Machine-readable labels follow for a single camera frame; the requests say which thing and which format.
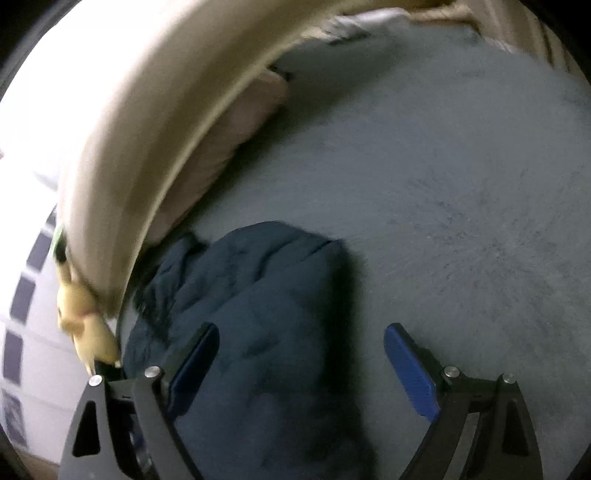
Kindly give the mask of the clutter pile beside bed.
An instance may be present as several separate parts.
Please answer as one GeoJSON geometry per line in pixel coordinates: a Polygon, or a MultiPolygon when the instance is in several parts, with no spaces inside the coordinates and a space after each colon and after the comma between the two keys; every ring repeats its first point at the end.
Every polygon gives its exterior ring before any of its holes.
{"type": "Polygon", "coordinates": [[[308,28],[295,42],[298,44],[318,40],[328,44],[339,44],[360,40],[399,20],[408,20],[418,25],[469,26],[478,34],[481,33],[480,22],[473,11],[465,4],[453,3],[414,11],[396,7],[370,10],[355,15],[339,15],[308,28]]]}

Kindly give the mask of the wooden bed headboard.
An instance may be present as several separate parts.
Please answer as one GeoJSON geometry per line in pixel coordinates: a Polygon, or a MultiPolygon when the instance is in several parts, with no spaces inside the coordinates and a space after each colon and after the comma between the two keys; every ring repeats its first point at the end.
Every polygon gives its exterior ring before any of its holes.
{"type": "Polygon", "coordinates": [[[246,85],[334,15],[371,1],[194,1],[108,103],[57,203],[78,277],[115,317],[148,228],[211,125],[246,85]]]}

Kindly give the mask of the pink pillow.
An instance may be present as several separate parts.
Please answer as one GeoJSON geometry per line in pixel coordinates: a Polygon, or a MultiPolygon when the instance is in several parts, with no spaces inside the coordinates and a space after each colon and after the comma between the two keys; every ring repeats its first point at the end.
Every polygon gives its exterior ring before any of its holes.
{"type": "Polygon", "coordinates": [[[226,108],[177,174],[147,231],[154,245],[180,223],[217,180],[240,145],[252,138],[288,97],[288,82],[266,70],[226,108]]]}

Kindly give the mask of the navy blue puffer jacket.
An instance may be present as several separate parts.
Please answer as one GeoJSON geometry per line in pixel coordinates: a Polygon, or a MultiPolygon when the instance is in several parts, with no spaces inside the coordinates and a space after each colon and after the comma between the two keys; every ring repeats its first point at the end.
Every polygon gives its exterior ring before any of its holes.
{"type": "Polygon", "coordinates": [[[203,323],[219,349],[174,422],[206,479],[369,479],[351,381],[353,275],[339,240],[280,222],[182,235],[139,285],[123,366],[163,365],[203,323]]]}

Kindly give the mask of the yellow plush toy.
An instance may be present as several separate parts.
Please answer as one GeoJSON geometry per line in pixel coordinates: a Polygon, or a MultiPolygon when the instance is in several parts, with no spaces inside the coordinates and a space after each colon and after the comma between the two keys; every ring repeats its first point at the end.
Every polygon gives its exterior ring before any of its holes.
{"type": "Polygon", "coordinates": [[[120,349],[93,293],[76,281],[67,254],[65,232],[59,230],[53,242],[58,290],[57,326],[72,341],[76,355],[89,376],[97,365],[120,367],[120,349]]]}

